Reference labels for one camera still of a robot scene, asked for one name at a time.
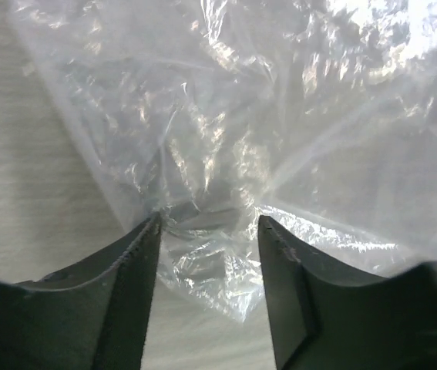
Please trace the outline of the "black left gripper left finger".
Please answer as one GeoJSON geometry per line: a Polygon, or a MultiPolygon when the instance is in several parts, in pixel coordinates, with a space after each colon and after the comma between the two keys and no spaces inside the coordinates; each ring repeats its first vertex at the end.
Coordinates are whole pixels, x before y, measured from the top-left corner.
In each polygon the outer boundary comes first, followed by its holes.
{"type": "Polygon", "coordinates": [[[0,281],[0,369],[138,369],[162,221],[38,281],[0,281]]]}

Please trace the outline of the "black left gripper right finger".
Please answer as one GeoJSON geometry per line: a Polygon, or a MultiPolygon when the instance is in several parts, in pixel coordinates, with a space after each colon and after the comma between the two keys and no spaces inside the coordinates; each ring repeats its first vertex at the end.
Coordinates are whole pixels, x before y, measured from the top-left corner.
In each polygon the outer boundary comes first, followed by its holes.
{"type": "Polygon", "coordinates": [[[258,247],[277,368],[437,369],[437,261],[380,277],[269,216],[258,247]]]}

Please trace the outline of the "clear zip top bag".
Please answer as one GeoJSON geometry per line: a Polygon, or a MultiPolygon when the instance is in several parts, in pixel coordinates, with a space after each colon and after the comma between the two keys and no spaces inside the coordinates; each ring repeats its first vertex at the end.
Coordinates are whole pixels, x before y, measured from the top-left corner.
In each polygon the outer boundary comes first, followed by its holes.
{"type": "Polygon", "coordinates": [[[10,19],[158,275],[243,321],[261,215],[373,274],[437,260],[437,1],[13,1],[10,19]]]}

